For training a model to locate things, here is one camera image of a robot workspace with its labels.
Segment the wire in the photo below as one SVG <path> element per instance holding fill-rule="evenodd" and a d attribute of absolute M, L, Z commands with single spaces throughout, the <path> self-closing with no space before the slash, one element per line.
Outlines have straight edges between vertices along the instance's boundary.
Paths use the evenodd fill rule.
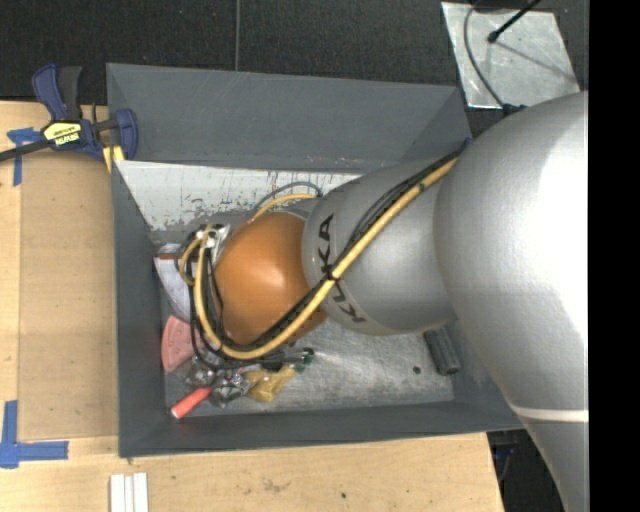
<path fill-rule="evenodd" d="M 271 199 L 272 197 L 277 196 L 280 192 L 283 192 L 289 188 L 293 188 L 293 187 L 308 187 L 308 188 L 312 188 L 313 190 L 315 190 L 317 192 L 317 197 L 322 197 L 322 189 L 316 185 L 315 183 L 311 183 L 310 181 L 293 181 L 291 183 L 288 183 L 287 185 L 284 185 L 276 190 L 274 190 L 273 192 L 270 192 L 269 194 L 267 194 L 266 196 L 264 196 L 262 199 L 260 199 L 260 201 L 258 201 L 258 203 L 255 205 L 254 209 L 258 209 L 260 208 L 260 206 L 262 204 L 264 204 L 265 202 L 267 202 L 269 199 Z"/>
<path fill-rule="evenodd" d="M 282 327 L 280 332 L 273 336 L 270 340 L 268 340 L 264 345 L 254 349 L 239 350 L 223 344 L 222 340 L 216 335 L 214 329 L 208 321 L 202 296 L 205 273 L 204 261 L 206 258 L 207 243 L 212 227 L 211 224 L 208 225 L 202 232 L 202 238 L 199 240 L 200 249 L 196 267 L 196 275 L 194 279 L 195 284 L 193 285 L 196 314 L 199 318 L 200 323 L 202 324 L 205 336 L 209 337 L 209 340 L 213 342 L 213 346 L 216 349 L 221 350 L 228 357 L 239 360 L 250 360 L 258 358 L 282 345 L 291 337 L 291 335 L 295 334 L 295 332 L 300 329 L 300 327 L 309 319 L 309 317 L 316 311 L 316 309 L 320 307 L 331 289 L 335 286 L 335 283 L 338 281 L 338 279 L 342 277 L 342 275 L 347 271 L 351 264 L 353 264 L 358 256 L 360 256 L 360 254 L 369 246 L 369 244 L 371 244 L 371 242 L 384 229 L 384 227 L 389 224 L 389 222 L 391 222 L 391 220 L 396 215 L 398 215 L 409 203 L 411 203 L 411 201 L 413 201 L 420 193 L 422 193 L 424 190 L 429 188 L 436 181 L 446 175 L 456 161 L 456 158 L 448 157 L 448 159 L 445 160 L 447 160 L 446 163 L 437 166 L 437 168 L 433 171 L 432 169 L 434 169 L 434 167 L 436 166 L 430 166 L 428 169 L 425 169 L 421 173 L 418 173 L 419 175 L 422 175 L 425 174 L 426 171 L 429 171 L 425 177 L 421 178 L 419 182 L 405 191 L 399 198 L 397 198 L 397 200 L 393 202 L 393 204 L 385 208 L 384 212 L 373 222 L 370 227 L 367 228 L 366 232 L 361 237 L 359 237 L 358 240 L 352 242 L 347 246 L 347 248 L 341 253 L 341 255 L 334 263 L 332 271 L 327 276 L 325 276 L 316 287 L 314 287 L 313 295 L 308 299 L 308 301 L 308 296 L 303 299 L 306 303 L 304 304 L 302 311 L 297 314 L 290 322 L 288 322 L 288 315 L 285 315 L 283 321 L 278 322 L 278 327 Z"/>
<path fill-rule="evenodd" d="M 487 88 L 487 91 L 489 91 L 489 94 L 493 96 L 493 99 L 496 100 L 496 103 L 500 105 L 500 108 L 504 109 L 504 105 L 505 105 L 504 102 L 500 99 L 500 97 L 498 96 L 496 91 L 493 89 L 493 87 L 491 87 L 491 84 L 489 84 L 489 81 L 485 78 L 482 71 L 480 71 L 478 63 L 476 62 L 476 59 L 473 56 L 473 52 L 471 51 L 471 45 L 469 44 L 469 19 L 471 18 L 471 14 L 473 13 L 473 11 L 474 11 L 474 8 L 469 8 L 469 12 L 467 12 L 467 16 L 464 19 L 464 29 L 463 29 L 464 47 L 467 50 L 467 55 L 469 56 L 471 65 L 473 66 L 473 69 L 478 75 L 478 78 L 480 78 L 484 86 Z"/>
<path fill-rule="evenodd" d="M 193 253 L 193 251 L 197 249 L 198 245 L 200 245 L 200 240 L 198 240 L 197 237 L 194 237 L 194 239 L 187 246 L 184 253 L 180 257 L 180 263 L 178 266 L 180 277 L 182 277 L 184 282 L 187 283 L 189 286 L 193 286 L 195 284 L 195 280 L 193 279 L 193 277 L 191 277 L 186 273 L 187 263 L 191 259 L 191 254 Z"/>
<path fill-rule="evenodd" d="M 257 219 L 258 217 L 260 217 L 260 215 L 265 213 L 267 210 L 270 210 L 271 208 L 273 208 L 277 204 L 286 203 L 288 201 L 296 201 L 296 200 L 300 200 L 300 199 L 315 199 L 316 197 L 317 196 L 314 196 L 312 194 L 289 194 L 289 195 L 282 196 L 282 197 L 276 197 L 276 198 L 272 199 L 271 201 L 269 201 L 264 206 L 262 206 L 253 215 L 252 219 Z"/>

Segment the yellow object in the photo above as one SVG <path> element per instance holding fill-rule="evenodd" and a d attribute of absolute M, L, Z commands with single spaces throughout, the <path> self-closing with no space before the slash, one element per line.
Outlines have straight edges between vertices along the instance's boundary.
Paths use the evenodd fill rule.
<path fill-rule="evenodd" d="M 80 131 L 82 131 L 80 123 L 56 122 L 47 126 L 42 135 L 48 141 L 54 141 L 56 146 L 64 146 L 69 142 L 79 140 Z"/>
<path fill-rule="evenodd" d="M 265 213 L 267 210 L 270 210 L 277 204 L 286 203 L 287 201 L 298 201 L 302 199 L 315 199 L 315 198 L 316 196 L 311 194 L 289 194 L 282 197 L 276 197 L 275 199 L 272 199 L 267 204 L 265 204 L 262 208 L 260 208 L 256 212 L 256 214 L 253 216 L 253 218 L 255 219 L 257 217 L 260 217 L 260 215 Z"/>
<path fill-rule="evenodd" d="M 200 253 L 198 256 L 198 266 L 196 270 L 195 276 L 195 303 L 196 303 L 196 313 L 202 323 L 202 327 L 207 335 L 207 338 L 212 342 L 212 345 L 216 349 L 222 350 L 222 352 L 233 359 L 239 360 L 250 360 L 255 359 L 257 357 L 263 356 L 276 349 L 283 343 L 285 343 L 291 335 L 293 335 L 313 314 L 313 312 L 320 307 L 324 299 L 327 297 L 331 289 L 335 286 L 335 283 L 338 279 L 342 277 L 342 275 L 347 271 L 349 266 L 356 260 L 360 254 L 369 246 L 371 242 L 375 239 L 375 237 L 380 233 L 384 227 L 391 222 L 391 220 L 398 215 L 404 208 L 411 203 L 419 194 L 437 182 L 440 178 L 445 176 L 453 167 L 453 164 L 456 162 L 456 158 L 449 160 L 442 167 L 436 169 L 428 176 L 426 176 L 423 180 L 421 180 L 418 184 L 411 187 L 407 190 L 400 198 L 390 207 L 388 208 L 379 218 L 372 224 L 369 230 L 362 236 L 360 240 L 354 245 L 354 247 L 347 253 L 347 255 L 342 259 L 342 261 L 333 269 L 331 272 L 331 279 L 326 281 L 320 288 L 317 293 L 313 296 L 309 304 L 300 312 L 300 314 L 285 328 L 282 330 L 280 334 L 275 336 L 271 341 L 265 343 L 261 347 L 255 348 L 253 350 L 243 351 L 236 350 L 231 347 L 224 345 L 218 336 L 213 331 L 211 324 L 207 318 L 206 308 L 204 307 L 204 302 L 202 299 L 202 282 L 204 280 L 204 255 L 205 249 L 207 246 L 207 241 L 209 239 L 209 230 L 213 227 L 212 224 L 209 224 L 205 228 L 205 232 L 202 235 L 202 239 L 200 240 Z M 189 253 L 185 251 L 185 255 L 181 259 L 181 267 L 186 264 Z"/>
<path fill-rule="evenodd" d="M 124 152 L 119 145 L 115 146 L 105 146 L 102 150 L 102 154 L 104 156 L 104 163 L 107 164 L 107 170 L 109 174 L 111 174 L 112 168 L 112 160 L 126 160 L 124 157 Z"/>
<path fill-rule="evenodd" d="M 242 374 L 242 377 L 251 382 L 253 386 L 247 393 L 251 398 L 260 402 L 273 402 L 282 387 L 293 379 L 298 372 L 291 366 L 283 366 L 277 372 L 266 370 L 252 370 Z"/>
<path fill-rule="evenodd" d="M 187 248 L 184 251 L 184 254 L 182 255 L 182 258 L 180 258 L 180 265 L 179 265 L 179 270 L 180 270 L 180 277 L 182 277 L 182 280 L 187 283 L 189 286 L 193 286 L 195 284 L 195 281 L 190 278 L 186 273 L 186 267 L 187 267 L 187 262 L 189 261 L 189 259 L 191 258 L 191 253 L 193 251 L 196 250 L 196 248 L 198 247 L 198 245 L 200 245 L 200 240 L 198 240 L 197 238 L 195 238 L 193 240 L 193 242 L 191 242 Z"/>

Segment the yellow cable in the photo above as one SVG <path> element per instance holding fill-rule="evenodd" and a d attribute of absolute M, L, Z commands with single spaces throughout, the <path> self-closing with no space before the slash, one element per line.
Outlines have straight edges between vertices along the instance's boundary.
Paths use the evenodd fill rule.
<path fill-rule="evenodd" d="M 239 360 L 255 359 L 264 354 L 271 352 L 275 348 L 282 345 L 287 339 L 293 335 L 301 326 L 308 320 L 308 318 L 320 307 L 322 301 L 327 297 L 331 289 L 335 286 L 336 280 L 338 280 L 347 271 L 351 264 L 356 260 L 360 254 L 373 242 L 374 238 L 384 229 L 384 227 L 391 222 L 391 220 L 400 213 L 406 206 L 413 201 L 420 193 L 433 185 L 436 181 L 446 175 L 450 170 L 456 159 L 450 160 L 442 167 L 436 169 L 430 173 L 427 177 L 420 181 L 417 185 L 410 188 L 405 192 L 389 209 L 387 209 L 376 222 L 367 230 L 362 238 L 354 245 L 354 247 L 346 254 L 342 261 L 336 266 L 332 272 L 333 280 L 325 282 L 313 296 L 309 304 L 301 311 L 301 313 L 275 338 L 266 343 L 265 345 L 253 350 L 240 351 L 224 345 L 218 336 L 215 334 L 209 319 L 206 315 L 206 309 L 202 300 L 202 280 L 204 274 L 204 252 L 206 243 L 209 238 L 208 230 L 205 232 L 202 240 L 200 241 L 200 254 L 198 257 L 198 267 L 196 270 L 195 279 L 195 298 L 196 298 L 196 312 L 200 317 L 200 322 L 204 328 L 209 340 L 213 342 L 215 348 L 220 347 L 222 352 L 229 357 Z"/>
<path fill-rule="evenodd" d="M 200 240 L 195 238 L 185 249 L 182 257 L 180 258 L 180 265 L 178 266 L 180 277 L 182 277 L 182 280 L 189 286 L 193 286 L 195 284 L 195 280 L 186 274 L 186 267 L 189 263 L 189 259 L 191 258 L 191 253 L 196 249 L 196 247 L 198 247 L 198 245 L 200 245 Z"/>
<path fill-rule="evenodd" d="M 262 215 L 264 212 L 266 212 L 267 210 L 273 208 L 275 205 L 280 204 L 280 203 L 285 203 L 287 201 L 296 201 L 299 199 L 315 199 L 317 196 L 314 196 L 312 194 L 289 194 L 286 196 L 282 196 L 282 197 L 276 197 L 274 199 L 272 199 L 271 201 L 269 201 L 267 204 L 265 204 L 262 208 L 260 208 L 256 214 L 253 216 L 253 218 L 257 218 L 260 217 L 260 215 Z"/>

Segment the red marker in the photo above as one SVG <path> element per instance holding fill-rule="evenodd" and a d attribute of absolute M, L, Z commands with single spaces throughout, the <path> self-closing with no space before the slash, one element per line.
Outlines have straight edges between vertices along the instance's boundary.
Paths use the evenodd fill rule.
<path fill-rule="evenodd" d="M 171 408 L 171 414 L 177 420 L 184 418 L 189 414 L 196 405 L 207 399 L 211 394 L 211 388 L 198 388 L 193 393 L 185 396 L 176 405 Z"/>

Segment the black cord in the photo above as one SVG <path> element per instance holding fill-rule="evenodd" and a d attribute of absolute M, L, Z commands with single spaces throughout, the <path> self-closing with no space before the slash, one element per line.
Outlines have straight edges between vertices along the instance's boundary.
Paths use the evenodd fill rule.
<path fill-rule="evenodd" d="M 470 8 L 469 12 L 467 13 L 464 19 L 464 29 L 463 29 L 464 47 L 465 47 L 465 50 L 467 51 L 467 55 L 469 56 L 469 60 L 471 61 L 471 65 L 473 66 L 473 69 L 478 75 L 478 78 L 480 78 L 484 86 L 487 88 L 487 91 L 489 91 L 489 94 L 493 96 L 493 99 L 496 100 L 496 103 L 500 105 L 500 108 L 504 109 L 504 102 L 500 99 L 496 91 L 493 90 L 493 87 L 491 87 L 491 84 L 485 78 L 482 71 L 480 71 L 480 68 L 478 67 L 478 63 L 476 62 L 476 59 L 473 56 L 473 52 L 471 51 L 471 45 L 469 44 L 469 19 L 471 18 L 471 14 L 473 13 L 473 11 L 474 9 Z"/>

